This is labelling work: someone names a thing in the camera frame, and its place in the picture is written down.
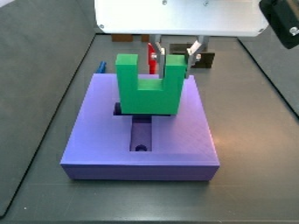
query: purple base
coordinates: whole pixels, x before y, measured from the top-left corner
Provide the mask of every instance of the purple base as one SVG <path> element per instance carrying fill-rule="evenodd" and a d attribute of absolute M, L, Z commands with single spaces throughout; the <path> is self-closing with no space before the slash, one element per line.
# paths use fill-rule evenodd
<path fill-rule="evenodd" d="M 130 151 L 133 116 L 114 116 L 117 102 L 118 77 L 94 74 L 61 161 L 70 178 L 211 180 L 221 161 L 194 77 L 183 84 L 179 114 L 154 116 L 153 151 Z"/>

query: red object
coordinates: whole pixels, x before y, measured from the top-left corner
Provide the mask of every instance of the red object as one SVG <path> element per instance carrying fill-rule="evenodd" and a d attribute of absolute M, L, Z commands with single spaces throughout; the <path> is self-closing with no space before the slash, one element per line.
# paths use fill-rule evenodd
<path fill-rule="evenodd" d="M 155 74 L 157 61 L 153 59 L 153 54 L 155 53 L 155 49 L 153 45 L 147 44 L 147 61 L 150 66 L 150 74 Z"/>

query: gray mat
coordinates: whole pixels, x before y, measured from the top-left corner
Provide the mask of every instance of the gray mat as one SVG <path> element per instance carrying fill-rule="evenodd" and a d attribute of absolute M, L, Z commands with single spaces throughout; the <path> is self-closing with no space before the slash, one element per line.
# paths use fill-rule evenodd
<path fill-rule="evenodd" d="M 258 37 L 239 40 L 299 115 L 299 46 L 287 50 L 271 27 Z"/>
<path fill-rule="evenodd" d="M 0 216 L 95 32 L 73 0 L 19 0 L 0 9 Z"/>
<path fill-rule="evenodd" d="M 170 37 L 165 41 L 185 40 Z M 219 153 L 214 180 L 69 179 L 61 167 L 62 153 L 99 62 L 106 60 L 107 72 L 114 73 L 117 54 L 141 53 L 141 74 L 147 70 L 146 45 L 138 39 L 134 43 L 111 43 L 110 36 L 101 36 L 79 68 L 5 221 L 299 221 L 298 120 L 238 40 L 213 38 L 210 50 L 217 53 L 213 69 L 193 72 Z"/>

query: black camera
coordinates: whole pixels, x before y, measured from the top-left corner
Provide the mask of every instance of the black camera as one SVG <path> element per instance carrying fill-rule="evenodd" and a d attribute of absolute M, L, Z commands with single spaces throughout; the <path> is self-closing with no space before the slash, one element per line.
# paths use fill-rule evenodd
<path fill-rule="evenodd" d="M 262 0 L 259 8 L 287 49 L 299 45 L 299 0 Z"/>

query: green block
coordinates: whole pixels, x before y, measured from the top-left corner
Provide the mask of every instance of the green block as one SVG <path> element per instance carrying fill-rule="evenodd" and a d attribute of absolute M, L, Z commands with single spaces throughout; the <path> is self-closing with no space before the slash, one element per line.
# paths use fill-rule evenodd
<path fill-rule="evenodd" d="M 138 55 L 117 56 L 117 79 L 123 114 L 177 115 L 187 64 L 167 55 L 163 79 L 138 79 Z"/>

